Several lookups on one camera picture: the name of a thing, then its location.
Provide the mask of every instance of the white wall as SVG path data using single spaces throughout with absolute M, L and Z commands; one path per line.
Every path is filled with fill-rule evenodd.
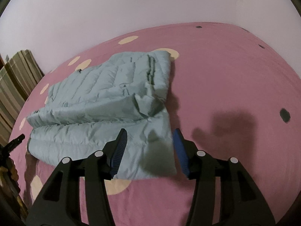
M 121 34 L 196 21 L 249 30 L 301 76 L 301 18 L 290 0 L 11 0 L 0 17 L 0 52 L 30 49 L 47 73 Z

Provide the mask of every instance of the beige polka dot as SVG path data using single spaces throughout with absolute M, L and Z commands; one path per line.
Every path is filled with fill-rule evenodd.
M 128 42 L 131 42 L 135 39 L 137 39 L 139 36 L 136 36 L 136 35 L 133 35 L 133 36 L 129 36 L 129 37 L 126 37 L 124 39 L 122 39 L 121 41 L 118 42 L 118 44 L 125 44 L 125 43 L 128 43 Z
M 24 123 L 25 123 L 25 120 L 26 120 L 26 118 L 24 117 L 23 120 L 22 120 L 21 123 L 20 123 L 19 130 L 22 129 L 22 127 L 23 127 L 23 125 L 24 125 Z
M 46 84 L 46 86 L 43 87 L 43 89 L 40 91 L 40 94 L 43 94 L 43 92 L 46 91 L 46 89 L 48 88 L 49 83 Z
M 80 58 L 80 56 L 77 56 L 76 58 L 71 60 L 70 63 L 68 64 L 68 66 L 73 65 L 77 60 L 79 60 L 79 58 Z
M 87 59 L 84 62 L 80 63 L 76 68 L 75 71 L 79 70 L 79 69 L 85 69 L 88 67 L 88 65 L 91 63 L 91 59 Z
M 106 186 L 106 194 L 107 195 L 115 195 L 124 191 L 131 183 L 131 180 L 126 179 L 112 179 L 105 180 L 104 185 Z
M 171 48 L 158 48 L 154 51 L 167 51 L 170 53 L 170 58 L 171 58 L 171 61 L 174 61 L 175 59 L 179 58 L 180 54 L 176 51 L 176 50 L 173 50 Z
M 43 187 L 43 184 L 40 178 L 38 177 L 38 175 L 36 175 L 33 178 L 30 187 L 31 187 L 31 194 L 33 195 L 33 200 L 35 200 Z

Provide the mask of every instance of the striped curtain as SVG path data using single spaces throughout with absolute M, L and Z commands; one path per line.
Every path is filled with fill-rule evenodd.
M 15 121 L 31 91 L 42 79 L 29 50 L 16 53 L 0 69 L 0 144 L 8 143 Z
M 5 67 L 15 85 L 22 88 L 22 95 L 25 94 L 26 99 L 44 76 L 30 50 L 17 52 Z

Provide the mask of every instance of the polka dot pattern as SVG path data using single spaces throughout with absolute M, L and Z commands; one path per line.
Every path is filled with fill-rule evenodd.
M 31 194 L 33 196 L 33 200 L 35 200 L 38 196 L 38 194 L 40 193 L 41 189 L 43 187 L 43 184 L 39 178 L 38 175 L 36 175 L 31 184 L 30 184 L 30 188 L 31 188 Z
M 46 91 L 48 86 L 49 86 L 49 83 L 47 83 L 46 86 L 43 87 L 43 89 L 40 91 L 40 95 L 43 94 Z
M 106 186 L 107 195 L 116 195 L 124 191 L 131 183 L 131 180 L 126 179 L 112 179 L 105 180 L 104 185 Z
M 76 58 L 71 60 L 70 63 L 68 64 L 68 66 L 73 65 L 77 60 L 79 60 L 79 58 L 80 58 L 80 56 L 77 56 Z
M 139 37 L 139 36 L 136 36 L 136 35 L 126 37 L 126 38 L 120 40 L 120 41 L 118 42 L 118 44 L 120 44 L 120 45 L 126 44 L 126 43 L 128 43 L 128 42 L 131 42 L 131 41 L 137 39 L 138 37 Z
M 175 52 L 173 59 L 178 58 L 174 67 L 174 77 L 171 80 L 171 94 L 166 101 L 172 130 L 179 127 L 180 123 L 181 126 L 186 127 L 187 138 L 195 141 L 198 149 L 205 149 L 215 158 L 226 157 L 228 159 L 234 155 L 239 161 L 243 161 L 246 168 L 250 169 L 250 174 L 255 174 L 255 182 L 260 187 L 276 221 L 278 221 L 291 207 L 300 192 L 298 168 L 301 159 L 300 154 L 296 152 L 299 148 L 297 142 L 300 139 L 298 121 L 301 116 L 298 106 L 300 96 L 296 94 L 296 89 L 300 91 L 300 79 L 279 55 L 251 33 L 241 31 L 241 28 L 237 28 L 237 32 L 235 32 L 235 26 L 227 24 L 202 23 L 202 30 L 196 30 L 196 26 L 200 26 L 200 23 L 168 25 L 133 32 L 132 35 L 139 34 L 137 41 L 125 45 L 118 44 L 121 39 L 130 35 L 128 34 L 102 43 L 80 53 L 79 60 L 70 67 L 68 64 L 76 56 L 72 57 L 57 70 L 53 70 L 54 73 L 47 74 L 39 82 L 22 108 L 11 136 L 17 137 L 20 133 L 24 133 L 26 138 L 30 137 L 31 128 L 28 123 L 25 123 L 26 120 L 24 120 L 23 124 L 25 125 L 21 131 L 18 130 L 20 128 L 18 125 L 22 121 L 22 116 L 25 117 L 44 106 L 43 100 L 45 101 L 48 94 L 44 93 L 39 96 L 39 90 L 41 91 L 47 83 L 51 86 L 61 82 L 84 60 L 92 59 L 91 65 L 98 65 L 118 52 L 148 52 L 154 49 L 166 50 L 173 56 L 171 51 L 173 49 Z M 243 81 L 241 72 L 245 72 Z M 187 86 L 190 91 L 183 91 Z M 188 102 L 186 101 L 188 98 L 196 99 L 196 101 Z M 228 116 L 228 111 L 236 110 L 238 107 L 242 108 L 246 115 L 245 113 L 242 116 L 236 113 L 232 115 L 230 112 Z M 283 116 L 279 115 L 281 108 L 285 108 L 291 115 L 288 123 L 285 123 Z M 241 129 L 239 126 L 247 126 L 247 129 L 252 129 L 252 131 L 245 133 L 246 128 Z M 215 131 L 219 132 L 224 128 L 227 131 L 228 128 L 230 131 L 233 129 L 233 135 L 232 132 L 227 132 L 226 135 L 216 137 Z M 16 162 L 21 178 L 19 186 L 24 191 L 24 195 L 26 192 L 27 197 L 30 198 L 33 195 L 33 198 L 36 198 L 40 189 L 35 188 L 42 187 L 42 185 L 37 181 L 33 182 L 29 189 L 26 189 L 27 184 L 23 179 L 25 171 L 29 169 L 34 176 L 37 174 L 38 178 L 44 182 L 54 168 L 44 162 L 27 167 L 28 161 L 20 159 L 20 157 L 24 157 L 25 150 L 18 150 L 12 152 L 11 156 Z M 281 166 L 279 162 L 274 162 L 275 158 L 279 157 L 281 157 L 280 163 L 288 165 Z M 283 175 L 291 179 L 289 181 L 277 179 Z M 152 210 L 156 218 L 152 221 L 153 224 L 182 225 L 183 218 L 190 207 L 189 203 L 183 202 L 191 201 L 194 183 L 186 180 L 183 176 L 174 178 L 127 181 L 128 185 L 122 183 L 121 186 L 112 184 L 114 181 L 106 182 L 106 190 L 108 194 L 112 195 L 109 196 L 112 213 L 114 215 L 128 213 L 135 218 L 135 222 L 131 225 L 138 226 L 145 224 L 148 220 L 143 212 L 154 205 Z M 143 195 L 146 200 L 141 200 L 141 196 L 136 195 Z M 83 201 L 82 204 L 85 204 L 84 188 L 81 189 L 80 197 Z M 162 198 L 165 198 L 164 203 L 158 204 L 158 200 Z M 88 223 L 85 207 L 81 207 L 81 214 L 83 222 Z
M 88 67 L 88 65 L 91 63 L 91 59 L 87 59 L 84 62 L 80 63 L 76 68 L 75 71 L 79 70 L 79 69 L 85 69 Z
M 22 129 L 22 127 L 23 127 L 23 125 L 24 125 L 25 121 L 26 121 L 26 118 L 24 117 L 24 118 L 23 118 L 23 120 L 22 120 L 22 121 L 21 121 L 21 123 L 20 123 L 19 130 L 21 130 L 21 129 Z
M 158 48 L 158 49 L 156 49 L 154 51 L 167 51 L 167 52 L 169 52 L 170 53 L 170 57 L 171 57 L 171 61 L 176 60 L 180 56 L 180 54 L 176 50 L 173 50 L 171 48 L 162 47 L 162 48 Z

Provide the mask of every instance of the bed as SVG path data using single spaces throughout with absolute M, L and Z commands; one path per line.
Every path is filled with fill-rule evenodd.
M 179 127 L 186 139 L 215 158 L 238 158 L 279 221 L 301 190 L 300 78 L 247 30 L 209 22 L 125 34 L 75 55 L 46 74 L 25 102 L 11 134 L 11 139 L 26 136 L 11 154 L 25 203 L 32 205 L 54 169 L 26 148 L 32 127 L 25 118 L 45 105 L 49 86 L 115 53 L 153 50 L 167 50 L 174 60 L 166 102 L 172 130 Z M 289 121 L 282 119 L 281 109 L 289 112 Z M 185 225 L 195 182 L 185 178 L 177 160 L 176 166 L 173 177 L 106 182 L 115 224 Z M 88 223 L 82 178 L 80 207 L 82 221 Z

